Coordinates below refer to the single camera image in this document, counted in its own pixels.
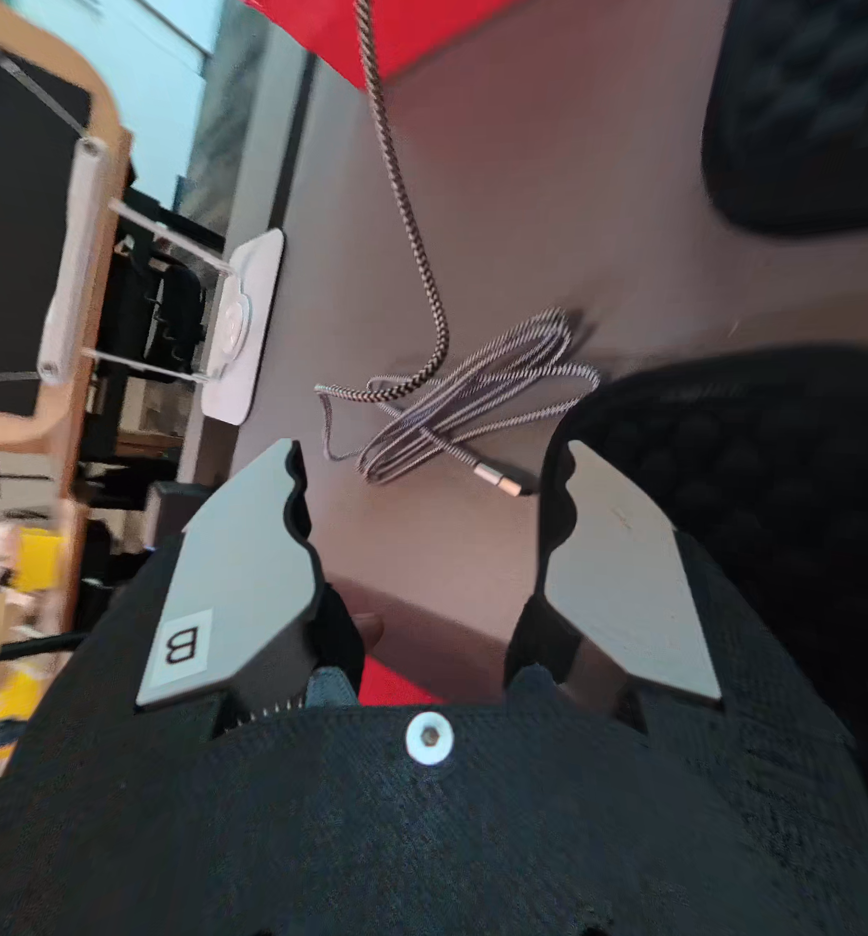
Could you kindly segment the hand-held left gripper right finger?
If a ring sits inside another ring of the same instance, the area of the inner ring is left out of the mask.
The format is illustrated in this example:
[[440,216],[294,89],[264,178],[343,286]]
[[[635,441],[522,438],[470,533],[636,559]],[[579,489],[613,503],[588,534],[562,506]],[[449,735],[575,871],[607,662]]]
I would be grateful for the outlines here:
[[505,683],[546,669],[565,696],[615,713],[654,689],[711,708],[722,689],[674,524],[584,442],[546,466],[538,575],[506,652]]

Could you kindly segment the white tabletop board stand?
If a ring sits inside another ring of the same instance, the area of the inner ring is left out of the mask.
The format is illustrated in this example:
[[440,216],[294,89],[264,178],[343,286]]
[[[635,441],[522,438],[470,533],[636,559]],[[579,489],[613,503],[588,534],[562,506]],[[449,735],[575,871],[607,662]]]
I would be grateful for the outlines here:
[[[240,245],[223,260],[171,228],[150,220],[105,192],[109,149],[97,137],[77,139],[66,198],[64,244],[53,297],[43,322],[37,372],[48,386],[71,378],[79,357],[126,365],[137,371],[169,376],[201,388],[204,416],[232,426],[248,418],[275,297],[286,238],[279,228]],[[223,282],[214,316],[212,337],[206,340],[206,368],[177,373],[100,352],[81,344],[82,321],[89,303],[89,275],[96,263],[100,213],[108,209],[154,237],[168,240],[215,270]]]

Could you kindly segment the red divided plastic bin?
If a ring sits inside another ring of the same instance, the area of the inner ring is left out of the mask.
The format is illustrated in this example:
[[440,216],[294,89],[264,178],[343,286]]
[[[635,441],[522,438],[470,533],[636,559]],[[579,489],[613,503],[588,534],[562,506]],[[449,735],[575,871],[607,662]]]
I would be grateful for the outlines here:
[[358,697],[363,706],[383,708],[429,708],[444,702],[372,655],[366,656]]

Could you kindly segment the black padded mat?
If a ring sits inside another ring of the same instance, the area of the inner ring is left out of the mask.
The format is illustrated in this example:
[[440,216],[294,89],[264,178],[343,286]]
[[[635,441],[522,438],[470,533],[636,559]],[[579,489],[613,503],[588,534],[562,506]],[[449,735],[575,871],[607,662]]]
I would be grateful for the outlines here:
[[579,441],[719,564],[868,738],[868,349],[795,346],[625,377],[566,415],[540,475],[540,569],[576,515]]
[[732,2],[701,170],[734,227],[787,238],[868,228],[868,1]]

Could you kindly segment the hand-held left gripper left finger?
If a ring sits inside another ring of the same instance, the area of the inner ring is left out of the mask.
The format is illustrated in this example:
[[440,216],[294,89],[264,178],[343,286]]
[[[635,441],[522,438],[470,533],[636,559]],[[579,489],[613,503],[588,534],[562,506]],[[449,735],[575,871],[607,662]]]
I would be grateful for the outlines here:
[[365,643],[309,540],[299,442],[281,439],[189,521],[135,699],[359,704]]

